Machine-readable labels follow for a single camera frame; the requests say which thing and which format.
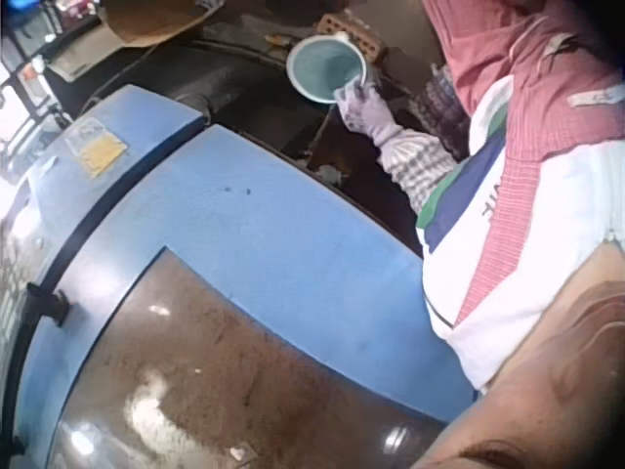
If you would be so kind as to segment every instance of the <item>person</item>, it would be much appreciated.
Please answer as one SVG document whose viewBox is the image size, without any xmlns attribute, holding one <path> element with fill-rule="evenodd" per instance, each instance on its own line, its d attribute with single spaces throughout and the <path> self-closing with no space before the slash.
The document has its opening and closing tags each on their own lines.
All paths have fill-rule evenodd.
<svg viewBox="0 0 625 469">
<path fill-rule="evenodd" d="M 463 164 L 375 85 L 336 93 L 418 215 L 434 331 L 484 394 L 417 468 L 585 467 L 623 416 L 625 85 L 563 1 L 517 3 L 423 0 L 472 119 Z"/>
</svg>

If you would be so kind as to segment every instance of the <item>light blue bowl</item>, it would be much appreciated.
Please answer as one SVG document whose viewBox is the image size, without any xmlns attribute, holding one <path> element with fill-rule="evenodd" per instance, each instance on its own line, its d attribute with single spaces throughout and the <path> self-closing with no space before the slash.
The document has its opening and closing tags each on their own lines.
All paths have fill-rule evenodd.
<svg viewBox="0 0 625 469">
<path fill-rule="evenodd" d="M 366 60 L 347 34 L 314 36 L 300 42 L 286 62 L 293 86 L 316 103 L 336 103 L 334 92 L 357 76 L 366 80 Z"/>
</svg>

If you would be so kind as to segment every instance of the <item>blue stripe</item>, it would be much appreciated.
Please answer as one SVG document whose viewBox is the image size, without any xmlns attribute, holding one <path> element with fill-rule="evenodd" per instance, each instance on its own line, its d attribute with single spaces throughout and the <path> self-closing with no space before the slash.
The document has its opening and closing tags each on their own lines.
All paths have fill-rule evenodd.
<svg viewBox="0 0 625 469">
<path fill-rule="evenodd" d="M 460 174 L 438 201 L 435 216 L 425 229 L 425 241 L 433 254 L 440 242 L 465 213 L 481 183 L 506 145 L 506 126 L 501 126 L 478 153 L 467 161 Z"/>
</svg>

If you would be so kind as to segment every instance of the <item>white glove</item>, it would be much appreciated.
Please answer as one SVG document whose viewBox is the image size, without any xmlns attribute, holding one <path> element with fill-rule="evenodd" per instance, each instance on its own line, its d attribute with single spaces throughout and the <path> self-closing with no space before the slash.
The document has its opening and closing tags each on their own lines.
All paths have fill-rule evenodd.
<svg viewBox="0 0 625 469">
<path fill-rule="evenodd" d="M 346 127 L 371 138 L 378 148 L 403 130 L 396 124 L 374 83 L 361 85 L 358 77 L 337 90 L 334 97 Z"/>
</svg>

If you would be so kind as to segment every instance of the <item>red checkered cloth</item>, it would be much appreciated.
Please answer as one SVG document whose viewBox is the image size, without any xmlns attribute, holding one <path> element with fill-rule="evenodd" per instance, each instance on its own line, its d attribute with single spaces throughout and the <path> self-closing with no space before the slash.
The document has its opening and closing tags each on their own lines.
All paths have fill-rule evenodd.
<svg viewBox="0 0 625 469">
<path fill-rule="evenodd" d="M 583 48 L 548 55 L 555 38 L 577 32 L 561 0 L 547 2 L 542 16 L 522 15 L 503 0 L 423 4 L 469 115 L 497 80 L 512 74 L 515 83 L 497 206 L 458 325 L 517 269 L 542 162 L 580 145 L 624 139 L 625 106 L 568 103 L 571 95 L 616 86 L 621 77 Z"/>
</svg>

